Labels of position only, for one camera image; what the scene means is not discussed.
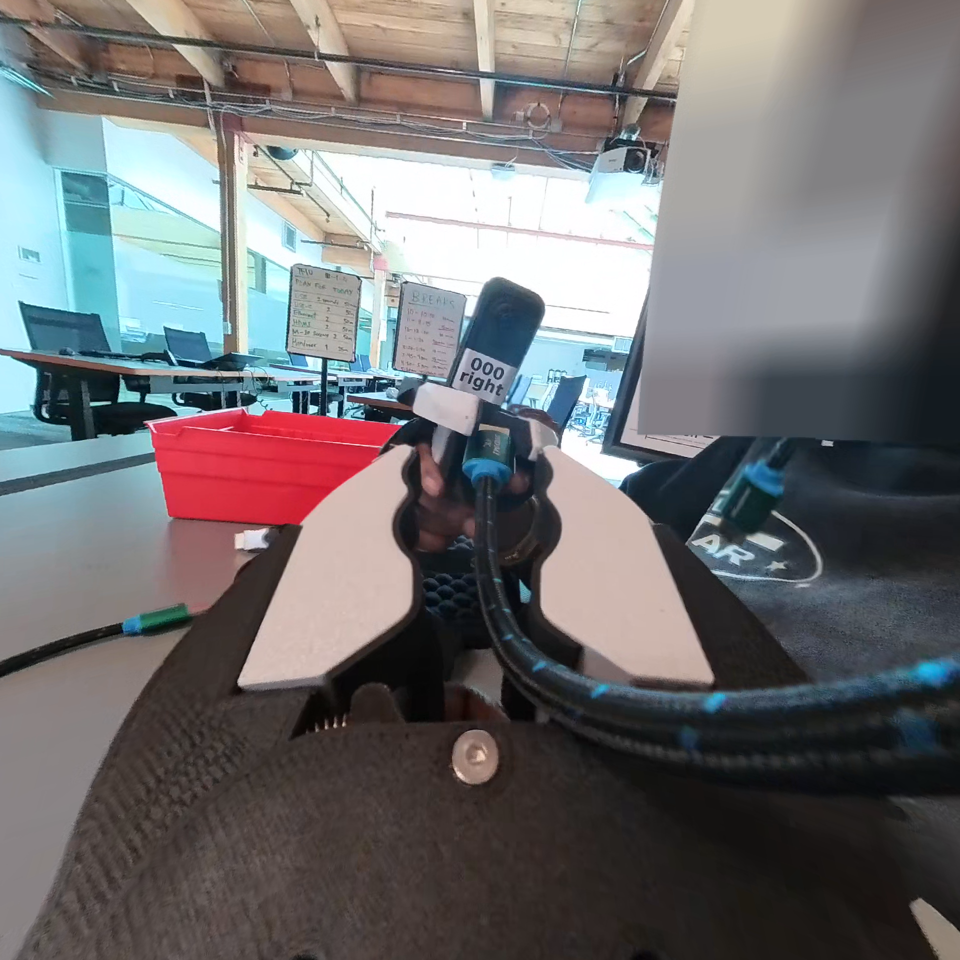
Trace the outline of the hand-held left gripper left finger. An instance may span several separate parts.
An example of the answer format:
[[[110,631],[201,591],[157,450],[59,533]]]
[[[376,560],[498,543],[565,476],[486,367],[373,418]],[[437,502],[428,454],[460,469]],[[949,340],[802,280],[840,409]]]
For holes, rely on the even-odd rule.
[[[407,692],[414,722],[445,714],[442,645],[409,533],[419,455],[399,445],[335,488],[294,544],[237,678],[243,694],[319,692],[330,713],[366,682]]]

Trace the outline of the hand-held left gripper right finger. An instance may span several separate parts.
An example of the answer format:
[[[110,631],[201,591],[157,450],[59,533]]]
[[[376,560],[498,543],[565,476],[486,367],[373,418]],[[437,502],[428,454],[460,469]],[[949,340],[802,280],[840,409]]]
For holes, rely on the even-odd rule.
[[[712,687],[714,669],[646,514],[558,446],[536,461],[534,606],[601,684]]]

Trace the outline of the person's right forearm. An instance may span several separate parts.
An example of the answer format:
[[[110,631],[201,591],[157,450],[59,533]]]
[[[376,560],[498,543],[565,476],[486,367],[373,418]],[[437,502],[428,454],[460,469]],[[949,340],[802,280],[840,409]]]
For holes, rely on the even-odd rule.
[[[717,438],[685,460],[651,462],[628,475],[619,491],[651,522],[687,542],[755,443],[750,437]]]

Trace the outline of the person's right hand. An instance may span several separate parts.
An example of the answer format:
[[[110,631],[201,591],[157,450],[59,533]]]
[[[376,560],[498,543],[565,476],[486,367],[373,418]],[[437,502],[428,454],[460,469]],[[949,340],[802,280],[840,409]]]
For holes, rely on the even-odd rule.
[[[475,533],[474,507],[456,501],[448,493],[441,468],[431,446],[415,446],[420,492],[415,503],[415,548],[426,553],[442,553],[461,537],[472,539]]]

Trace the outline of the black office chair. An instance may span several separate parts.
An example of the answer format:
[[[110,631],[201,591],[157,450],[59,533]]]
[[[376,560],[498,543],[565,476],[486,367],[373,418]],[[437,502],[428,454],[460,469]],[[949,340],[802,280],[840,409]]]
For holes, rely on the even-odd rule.
[[[105,354],[113,358],[110,343],[97,314],[82,314],[20,301],[21,321],[35,352],[62,356]],[[138,399],[121,399],[122,377],[103,371],[82,371],[65,366],[34,365],[36,382],[31,406],[35,418],[51,426],[67,426],[73,441],[99,436],[126,436],[154,420],[170,419],[176,412],[149,403],[147,392]]]
[[[163,332],[167,353],[176,366],[243,373],[258,361],[258,358],[252,354],[235,351],[214,356],[207,336],[202,331],[164,326]],[[197,409],[201,412],[218,411],[234,406],[247,407],[256,402],[253,394],[237,391],[180,393],[175,394],[173,400],[177,406]]]
[[[581,396],[588,378],[581,376],[563,376],[558,379],[555,389],[546,404],[545,413],[556,426],[558,436],[563,436]]]

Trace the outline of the handwritten whiteboard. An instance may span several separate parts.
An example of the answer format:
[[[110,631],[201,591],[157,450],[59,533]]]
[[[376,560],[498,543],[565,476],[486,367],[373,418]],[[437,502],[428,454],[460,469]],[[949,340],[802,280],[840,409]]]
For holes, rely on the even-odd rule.
[[[357,359],[361,277],[307,264],[290,269],[285,349],[288,354],[318,359],[318,414],[329,414],[330,363]]]
[[[447,380],[459,349],[466,307],[464,294],[404,281],[391,367],[413,377]]]

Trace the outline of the framed marker poster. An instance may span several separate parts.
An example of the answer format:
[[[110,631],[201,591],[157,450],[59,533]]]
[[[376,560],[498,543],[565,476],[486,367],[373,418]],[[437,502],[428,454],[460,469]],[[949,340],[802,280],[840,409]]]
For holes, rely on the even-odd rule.
[[[690,460],[717,440],[711,436],[654,436],[640,432],[640,381],[649,300],[650,295],[646,294],[602,445],[606,455],[641,466]]]

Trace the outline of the red plastic bin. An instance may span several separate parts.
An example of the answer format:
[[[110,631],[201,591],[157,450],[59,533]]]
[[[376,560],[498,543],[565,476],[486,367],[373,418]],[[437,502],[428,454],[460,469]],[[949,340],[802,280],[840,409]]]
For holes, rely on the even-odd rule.
[[[148,429],[170,518],[282,526],[366,469],[399,426],[237,408]]]

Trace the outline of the white ceiling projector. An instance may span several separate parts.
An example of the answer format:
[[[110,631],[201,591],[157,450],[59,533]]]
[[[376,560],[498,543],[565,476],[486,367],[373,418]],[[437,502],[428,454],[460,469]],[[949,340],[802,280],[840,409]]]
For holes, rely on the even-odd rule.
[[[666,147],[647,140],[638,123],[606,138],[589,174],[584,202],[613,207],[659,185],[666,169]]]

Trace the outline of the wooden office desk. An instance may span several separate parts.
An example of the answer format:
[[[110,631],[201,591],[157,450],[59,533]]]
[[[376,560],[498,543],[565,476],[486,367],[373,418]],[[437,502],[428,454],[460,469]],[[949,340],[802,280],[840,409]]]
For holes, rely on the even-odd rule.
[[[7,347],[1,349],[1,355],[62,380],[61,385],[55,385],[54,394],[60,389],[66,390],[67,426],[72,441],[97,437],[90,400],[90,381],[96,375],[144,381],[149,395],[213,393],[239,397],[248,393],[259,396],[274,387],[279,398],[297,399],[296,411],[308,403],[312,393],[325,393],[329,385],[325,373],[271,365],[219,370]]]

